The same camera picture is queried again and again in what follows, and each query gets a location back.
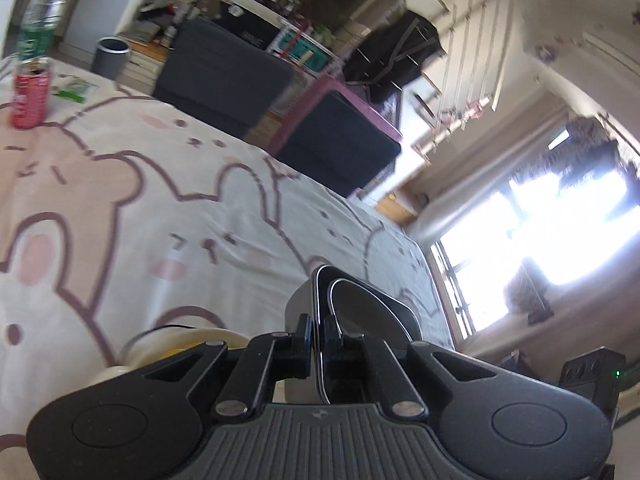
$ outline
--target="red soda can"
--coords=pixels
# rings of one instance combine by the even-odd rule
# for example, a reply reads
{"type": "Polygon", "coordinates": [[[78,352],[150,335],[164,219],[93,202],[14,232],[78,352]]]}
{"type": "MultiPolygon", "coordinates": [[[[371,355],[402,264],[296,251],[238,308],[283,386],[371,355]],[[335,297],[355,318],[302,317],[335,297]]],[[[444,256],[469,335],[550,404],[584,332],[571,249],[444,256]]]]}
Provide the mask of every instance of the red soda can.
{"type": "Polygon", "coordinates": [[[44,122],[52,74],[47,57],[34,57],[18,64],[14,81],[14,128],[27,130],[44,122]]]}

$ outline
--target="chair backrest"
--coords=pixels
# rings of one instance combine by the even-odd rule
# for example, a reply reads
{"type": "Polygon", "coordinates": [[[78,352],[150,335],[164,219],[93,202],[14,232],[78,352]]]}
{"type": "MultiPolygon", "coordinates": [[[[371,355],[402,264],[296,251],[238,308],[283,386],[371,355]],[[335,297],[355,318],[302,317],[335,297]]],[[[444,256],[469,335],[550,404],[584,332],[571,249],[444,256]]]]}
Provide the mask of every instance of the chair backrest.
{"type": "Polygon", "coordinates": [[[158,100],[242,137],[291,82],[286,61],[205,18],[182,26],[154,90],[158,100]]]}
{"type": "Polygon", "coordinates": [[[366,186],[401,152],[400,144],[340,92],[328,92],[297,126],[276,158],[337,194],[366,186]]]}

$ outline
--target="trash can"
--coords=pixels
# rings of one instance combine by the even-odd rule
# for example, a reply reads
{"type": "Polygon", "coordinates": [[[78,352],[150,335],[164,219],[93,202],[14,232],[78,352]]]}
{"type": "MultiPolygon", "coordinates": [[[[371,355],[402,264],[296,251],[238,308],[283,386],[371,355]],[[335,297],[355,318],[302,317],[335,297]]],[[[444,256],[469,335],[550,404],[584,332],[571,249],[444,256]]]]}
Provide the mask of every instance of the trash can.
{"type": "Polygon", "coordinates": [[[100,38],[95,51],[94,62],[91,65],[91,72],[115,80],[124,64],[129,59],[131,47],[122,38],[108,36],[100,38]]]}

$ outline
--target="plastic bottle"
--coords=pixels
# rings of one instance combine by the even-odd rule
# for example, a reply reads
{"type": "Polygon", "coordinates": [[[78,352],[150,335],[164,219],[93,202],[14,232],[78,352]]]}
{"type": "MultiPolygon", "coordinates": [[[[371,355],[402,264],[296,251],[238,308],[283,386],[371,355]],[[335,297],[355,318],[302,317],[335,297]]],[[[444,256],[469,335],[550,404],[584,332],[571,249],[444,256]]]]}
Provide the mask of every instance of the plastic bottle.
{"type": "Polygon", "coordinates": [[[18,54],[20,58],[44,56],[53,32],[62,19],[66,0],[31,0],[22,19],[18,54]]]}

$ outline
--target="screw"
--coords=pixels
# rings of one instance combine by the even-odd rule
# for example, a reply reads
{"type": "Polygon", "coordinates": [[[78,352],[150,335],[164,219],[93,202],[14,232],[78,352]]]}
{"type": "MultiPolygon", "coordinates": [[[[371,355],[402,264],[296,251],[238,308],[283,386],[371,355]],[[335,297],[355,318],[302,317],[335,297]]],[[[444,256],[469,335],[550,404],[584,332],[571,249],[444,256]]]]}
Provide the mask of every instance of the screw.
{"type": "Polygon", "coordinates": [[[242,400],[223,400],[216,405],[216,413],[222,416],[239,416],[248,411],[242,400]]]}
{"type": "Polygon", "coordinates": [[[391,411],[402,418],[412,418],[423,414],[424,406],[417,402],[413,402],[412,400],[401,400],[393,405],[391,411]]]}

